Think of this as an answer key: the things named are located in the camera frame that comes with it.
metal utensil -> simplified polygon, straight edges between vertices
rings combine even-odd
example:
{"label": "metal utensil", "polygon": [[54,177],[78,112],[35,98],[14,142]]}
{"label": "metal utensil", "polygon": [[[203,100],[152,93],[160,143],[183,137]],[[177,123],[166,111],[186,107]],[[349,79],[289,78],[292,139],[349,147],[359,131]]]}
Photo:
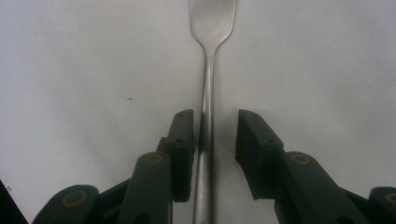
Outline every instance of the metal utensil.
{"label": "metal utensil", "polygon": [[213,223],[213,65],[219,45],[233,29],[234,14],[235,0],[190,1],[191,32],[205,52],[193,224]]}

